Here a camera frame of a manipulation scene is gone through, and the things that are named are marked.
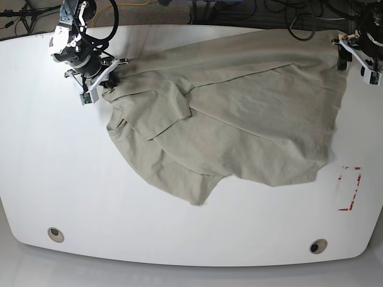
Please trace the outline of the red tape rectangle marking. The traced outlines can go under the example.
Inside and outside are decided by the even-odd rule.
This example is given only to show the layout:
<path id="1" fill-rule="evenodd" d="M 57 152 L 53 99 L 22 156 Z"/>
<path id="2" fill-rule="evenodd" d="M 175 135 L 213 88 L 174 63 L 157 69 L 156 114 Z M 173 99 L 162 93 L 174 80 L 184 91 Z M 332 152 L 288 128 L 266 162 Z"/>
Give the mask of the red tape rectangle marking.
<path id="1" fill-rule="evenodd" d="M 351 211 L 361 180 L 361 167 L 343 166 L 335 191 L 335 208 Z"/>

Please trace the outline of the beige T-shirt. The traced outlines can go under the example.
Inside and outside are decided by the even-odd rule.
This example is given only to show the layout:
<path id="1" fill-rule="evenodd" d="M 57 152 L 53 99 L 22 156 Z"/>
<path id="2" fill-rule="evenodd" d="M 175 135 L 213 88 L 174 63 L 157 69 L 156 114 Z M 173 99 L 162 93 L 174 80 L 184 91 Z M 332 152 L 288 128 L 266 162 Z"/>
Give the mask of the beige T-shirt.
<path id="1" fill-rule="evenodd" d="M 315 180 L 346 88 L 336 30 L 286 30 L 172 48 L 115 70 L 107 125 L 148 184 L 202 205 L 227 177 L 270 187 Z"/>

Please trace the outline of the black tripod stand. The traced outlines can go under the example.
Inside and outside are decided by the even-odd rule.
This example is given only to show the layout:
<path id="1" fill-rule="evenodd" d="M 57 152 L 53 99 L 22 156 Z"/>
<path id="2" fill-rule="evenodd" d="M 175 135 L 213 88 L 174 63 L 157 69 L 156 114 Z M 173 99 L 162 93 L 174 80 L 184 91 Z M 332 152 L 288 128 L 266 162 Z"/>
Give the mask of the black tripod stand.
<path id="1" fill-rule="evenodd" d="M 37 18 L 44 13 L 53 11 L 57 7 L 48 7 L 48 8 L 34 8 L 28 0 L 25 0 L 25 5 L 21 8 L 20 11 L 15 12 L 13 10 L 4 10 L 1 13 L 1 17 L 17 17 L 18 20 L 21 20 L 26 28 L 26 34 L 31 35 Z"/>

